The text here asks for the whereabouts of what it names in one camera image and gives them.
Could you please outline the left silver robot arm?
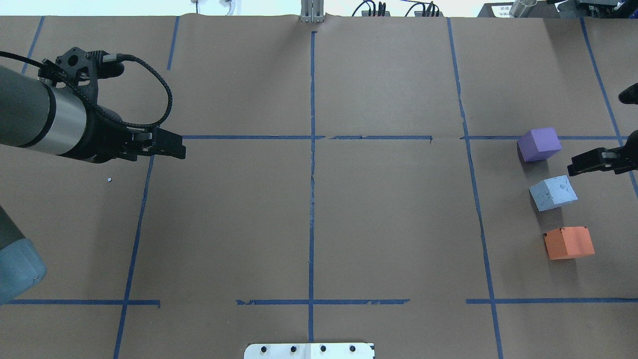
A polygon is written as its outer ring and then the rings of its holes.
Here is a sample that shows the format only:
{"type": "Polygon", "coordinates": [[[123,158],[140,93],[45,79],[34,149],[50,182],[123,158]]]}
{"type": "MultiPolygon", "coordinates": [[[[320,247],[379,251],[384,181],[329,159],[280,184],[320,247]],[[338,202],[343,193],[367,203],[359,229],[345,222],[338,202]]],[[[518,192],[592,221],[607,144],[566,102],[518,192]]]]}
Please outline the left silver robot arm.
{"type": "MultiPolygon", "coordinates": [[[[94,164],[153,155],[185,159],[182,136],[158,127],[142,132],[110,123],[69,86],[54,88],[6,67],[1,68],[0,84],[2,145],[94,164]]],[[[47,268],[4,209],[0,229],[0,301],[7,304],[38,284],[47,268]]]]}

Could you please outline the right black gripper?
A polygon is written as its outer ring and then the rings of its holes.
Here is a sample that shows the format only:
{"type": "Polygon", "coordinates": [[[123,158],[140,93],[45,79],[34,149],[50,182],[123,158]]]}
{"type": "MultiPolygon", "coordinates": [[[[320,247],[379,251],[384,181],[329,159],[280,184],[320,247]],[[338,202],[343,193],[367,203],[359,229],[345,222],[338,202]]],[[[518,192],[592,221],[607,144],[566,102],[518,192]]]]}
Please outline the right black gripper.
{"type": "Polygon", "coordinates": [[[622,149],[595,148],[571,158],[568,175],[576,177],[590,172],[613,171],[616,175],[638,168],[638,130],[629,134],[622,149]]]}

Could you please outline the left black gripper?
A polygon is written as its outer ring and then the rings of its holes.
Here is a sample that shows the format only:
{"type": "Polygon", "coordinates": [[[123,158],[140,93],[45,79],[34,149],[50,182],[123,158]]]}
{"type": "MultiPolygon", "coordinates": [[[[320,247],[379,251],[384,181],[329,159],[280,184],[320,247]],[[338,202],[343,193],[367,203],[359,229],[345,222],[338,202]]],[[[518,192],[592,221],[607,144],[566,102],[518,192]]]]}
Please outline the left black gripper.
{"type": "Polygon", "coordinates": [[[75,159],[78,161],[103,164],[105,162],[122,159],[136,162],[141,156],[142,145],[135,141],[135,136],[149,133],[147,152],[150,155],[169,156],[184,160],[186,147],[183,136],[155,127],[151,131],[146,129],[130,129],[118,123],[113,123],[100,115],[89,105],[78,104],[84,110],[86,127],[75,145],[75,159]]]}

